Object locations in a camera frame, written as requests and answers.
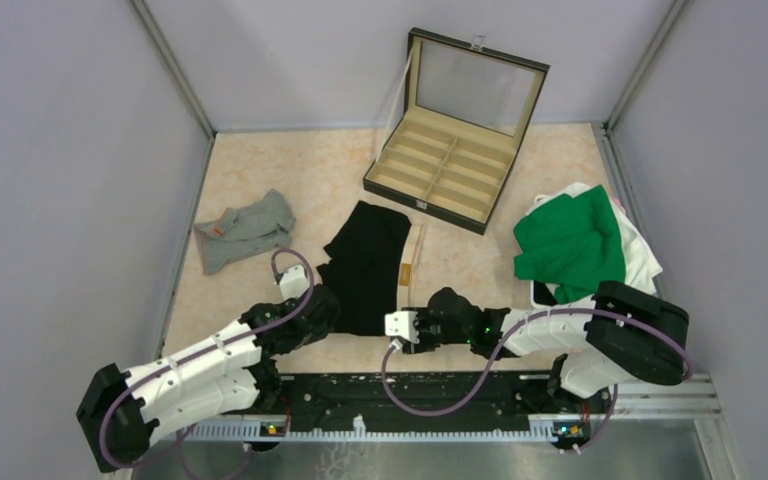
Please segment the black underwear with beige waistband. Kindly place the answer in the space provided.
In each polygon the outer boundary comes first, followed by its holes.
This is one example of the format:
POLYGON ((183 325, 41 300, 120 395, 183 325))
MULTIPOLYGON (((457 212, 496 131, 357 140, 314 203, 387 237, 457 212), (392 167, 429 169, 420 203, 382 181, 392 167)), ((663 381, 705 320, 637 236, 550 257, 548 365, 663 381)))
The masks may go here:
POLYGON ((397 310, 398 275, 411 227, 405 214, 359 201, 323 248, 329 260, 316 270, 340 301, 336 333, 384 334, 384 316, 397 310))

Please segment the black leather compartment box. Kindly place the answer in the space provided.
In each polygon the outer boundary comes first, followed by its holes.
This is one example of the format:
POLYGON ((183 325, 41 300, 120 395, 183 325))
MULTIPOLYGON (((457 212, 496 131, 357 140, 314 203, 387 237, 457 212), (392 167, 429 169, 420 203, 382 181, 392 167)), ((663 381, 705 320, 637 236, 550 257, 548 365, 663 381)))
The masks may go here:
POLYGON ((365 191, 482 235, 549 65, 414 27, 365 191))

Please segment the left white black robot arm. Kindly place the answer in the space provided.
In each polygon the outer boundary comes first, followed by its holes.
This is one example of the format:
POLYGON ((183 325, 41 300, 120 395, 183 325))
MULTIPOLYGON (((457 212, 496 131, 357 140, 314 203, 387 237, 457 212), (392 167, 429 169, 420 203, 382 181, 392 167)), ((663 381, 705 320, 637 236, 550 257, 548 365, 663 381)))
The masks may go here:
POLYGON ((97 370, 76 418, 102 473, 132 465, 159 440, 219 414, 279 404, 275 358, 324 339, 340 314, 324 285, 279 304, 253 305, 209 338, 168 357, 97 370))

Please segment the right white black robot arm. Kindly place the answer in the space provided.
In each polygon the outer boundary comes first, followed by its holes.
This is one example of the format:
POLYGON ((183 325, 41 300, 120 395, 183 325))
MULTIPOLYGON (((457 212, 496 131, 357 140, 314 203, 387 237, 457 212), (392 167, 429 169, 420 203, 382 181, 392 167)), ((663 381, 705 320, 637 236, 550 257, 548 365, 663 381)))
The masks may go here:
POLYGON ((617 281, 590 296, 531 310, 480 308, 451 288, 423 308, 385 317, 385 333, 406 354, 465 344, 489 361, 558 353, 546 385, 549 404, 572 412, 599 390, 637 379, 673 386, 690 375, 689 315, 617 281))

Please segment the grey striped underwear orange trim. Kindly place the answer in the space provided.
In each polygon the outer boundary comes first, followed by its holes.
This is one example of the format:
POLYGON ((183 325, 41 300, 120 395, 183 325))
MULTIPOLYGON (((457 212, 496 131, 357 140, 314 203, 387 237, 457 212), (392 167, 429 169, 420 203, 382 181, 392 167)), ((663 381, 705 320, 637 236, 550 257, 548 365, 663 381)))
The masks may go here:
POLYGON ((261 200, 226 208, 219 218, 196 223, 193 233, 203 273, 214 275, 230 263, 289 247, 295 222, 285 197, 271 189, 261 200))

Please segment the white basket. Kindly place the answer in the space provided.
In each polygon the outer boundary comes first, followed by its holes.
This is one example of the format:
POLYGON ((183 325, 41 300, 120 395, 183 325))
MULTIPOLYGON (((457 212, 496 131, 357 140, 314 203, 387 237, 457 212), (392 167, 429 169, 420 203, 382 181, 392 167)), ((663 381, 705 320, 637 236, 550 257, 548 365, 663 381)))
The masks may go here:
POLYGON ((533 307, 546 308, 559 304, 554 292, 556 284, 546 284, 537 281, 530 282, 530 302, 533 307))

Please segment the green cloth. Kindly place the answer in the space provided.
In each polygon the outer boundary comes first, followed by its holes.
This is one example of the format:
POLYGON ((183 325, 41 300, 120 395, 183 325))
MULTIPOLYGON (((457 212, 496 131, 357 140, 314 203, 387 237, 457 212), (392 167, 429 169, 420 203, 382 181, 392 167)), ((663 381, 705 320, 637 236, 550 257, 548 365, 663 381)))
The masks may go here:
POLYGON ((561 304, 596 293, 603 281, 625 279, 619 224, 601 185, 541 203, 513 235, 521 249, 513 260, 515 277, 554 284, 561 304))

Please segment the white cloth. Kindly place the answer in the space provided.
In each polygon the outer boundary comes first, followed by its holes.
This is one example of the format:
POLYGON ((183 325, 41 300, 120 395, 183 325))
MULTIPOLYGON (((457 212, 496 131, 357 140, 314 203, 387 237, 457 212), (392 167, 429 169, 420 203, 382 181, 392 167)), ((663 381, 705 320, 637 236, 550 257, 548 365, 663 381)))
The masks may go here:
MULTIPOLYGON (((526 212, 526 215, 529 216, 543 204, 562 195, 577 197, 592 189, 594 189, 594 186, 592 185, 582 182, 573 182, 564 189, 551 195, 537 195, 534 198, 533 205, 526 212)), ((657 293, 655 279, 663 272, 663 267, 657 260, 642 233, 626 215, 626 211, 619 200, 612 195, 608 195, 608 199, 611 203, 611 208, 620 230, 622 251, 626 267, 625 283, 637 290, 655 295, 657 293)))

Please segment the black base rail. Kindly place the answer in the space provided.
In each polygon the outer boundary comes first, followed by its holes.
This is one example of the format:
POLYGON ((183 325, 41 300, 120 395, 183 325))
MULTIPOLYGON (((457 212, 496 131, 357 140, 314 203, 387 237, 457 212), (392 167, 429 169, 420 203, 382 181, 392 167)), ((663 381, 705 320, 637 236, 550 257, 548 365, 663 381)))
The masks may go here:
POLYGON ((242 411, 242 416, 288 420, 292 433, 342 432, 362 418, 369 432, 518 432, 529 429, 533 415, 564 415, 581 420, 603 414, 610 405, 602 389, 582 399, 549 385, 546 371, 492 371, 476 395, 457 411, 439 417, 412 415, 385 393, 418 410, 442 410, 465 397, 477 372, 391 373, 383 379, 367 374, 295 374, 281 380, 269 403, 242 411))

